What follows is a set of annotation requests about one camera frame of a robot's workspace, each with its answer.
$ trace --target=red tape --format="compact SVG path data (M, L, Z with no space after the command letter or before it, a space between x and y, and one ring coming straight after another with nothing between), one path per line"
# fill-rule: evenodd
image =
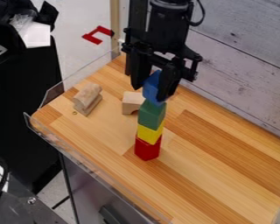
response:
M114 35L113 31L99 25L99 26L96 27L95 30L91 31L90 33L84 34L82 37L84 39L92 42L92 43L95 43L96 45L99 45L102 42L102 40L94 37L94 35L97 32L101 32L101 33L106 34L110 37L113 37L113 35Z

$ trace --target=blue block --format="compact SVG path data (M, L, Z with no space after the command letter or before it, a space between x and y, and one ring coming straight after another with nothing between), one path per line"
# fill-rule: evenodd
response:
M146 98L151 103L156 106L161 106L165 101L158 101L158 79L160 77L161 71L157 70L149 78L147 78L143 83L143 97Z

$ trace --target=yellow block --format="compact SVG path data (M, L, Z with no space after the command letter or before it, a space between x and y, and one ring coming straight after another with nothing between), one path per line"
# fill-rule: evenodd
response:
M148 144L155 144L163 133L164 121L161 122L157 130L147 128L138 124L137 137L144 140Z

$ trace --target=red block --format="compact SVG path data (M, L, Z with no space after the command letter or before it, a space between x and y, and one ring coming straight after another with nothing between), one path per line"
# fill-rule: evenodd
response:
M157 142L152 145L136 137L135 154L144 161L157 158L161 149L161 140L162 136L160 136Z

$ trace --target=white wall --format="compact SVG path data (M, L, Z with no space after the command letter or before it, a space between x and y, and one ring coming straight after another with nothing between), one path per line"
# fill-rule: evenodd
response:
M32 0L40 9L44 0ZM95 36L103 42L95 45L82 38L98 25L110 29L109 0L46 0L59 11L55 37L62 77L66 78L87 63L110 51L110 37L101 33Z

